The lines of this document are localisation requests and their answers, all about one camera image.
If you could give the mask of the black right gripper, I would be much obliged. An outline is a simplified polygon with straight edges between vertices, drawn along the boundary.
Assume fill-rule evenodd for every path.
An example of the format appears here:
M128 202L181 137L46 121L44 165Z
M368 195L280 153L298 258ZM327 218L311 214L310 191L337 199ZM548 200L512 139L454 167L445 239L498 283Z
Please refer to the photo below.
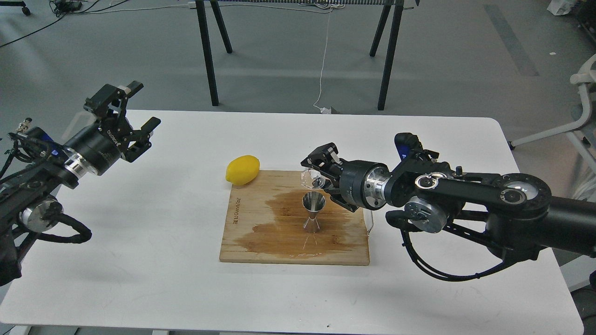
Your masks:
M302 160L301 166L317 170L327 178L322 190L340 207L352 213L358 208L382 208L386 204L384 191L390 178L389 168L378 162L345 161L338 157L338 152L333 142L324 144Z

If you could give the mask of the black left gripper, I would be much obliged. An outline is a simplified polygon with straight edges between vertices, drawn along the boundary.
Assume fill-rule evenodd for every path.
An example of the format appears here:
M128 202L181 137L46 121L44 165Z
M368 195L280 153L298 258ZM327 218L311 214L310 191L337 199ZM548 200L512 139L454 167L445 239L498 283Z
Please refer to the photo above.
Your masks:
M134 162L151 147L150 138L161 120L151 117L134 131L126 119L128 100L142 88L138 81L118 87L106 84L85 100L84 110L93 114L96 122L72 136L64 146L72 154L79 154L92 174L104 174L119 159Z

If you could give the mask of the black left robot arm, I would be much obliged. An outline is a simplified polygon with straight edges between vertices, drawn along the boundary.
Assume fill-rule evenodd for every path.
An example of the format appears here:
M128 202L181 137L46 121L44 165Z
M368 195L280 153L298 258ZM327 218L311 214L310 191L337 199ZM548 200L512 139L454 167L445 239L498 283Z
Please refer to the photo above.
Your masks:
M65 144L55 142L40 127L24 119L9 133L13 146L1 170L0 282L21 278L21 263L36 241L81 244L91 230L64 213L53 191L64 185L76 188L85 174L104 174L115 162L133 162L150 147L153 130L160 125L151 117L134 130L126 119L128 100L143 88L138 81L127 86L106 84L84 109L95 121Z

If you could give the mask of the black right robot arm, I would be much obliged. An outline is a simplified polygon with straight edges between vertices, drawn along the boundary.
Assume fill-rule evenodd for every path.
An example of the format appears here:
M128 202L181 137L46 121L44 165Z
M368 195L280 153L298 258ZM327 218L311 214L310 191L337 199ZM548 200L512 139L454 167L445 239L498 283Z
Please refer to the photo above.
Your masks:
M400 163L393 170L379 162L342 159L334 143L317 147L301 165L319 172L321 188L351 212L392 206L386 222L400 230L411 261L427 275L448 282L479 279L535 261L545 248L595 257L594 203L555 197L530 174L451 169L409 132L396 134L394 144ZM410 234L441 231L485 246L500 264L473 275L435 269L415 251Z

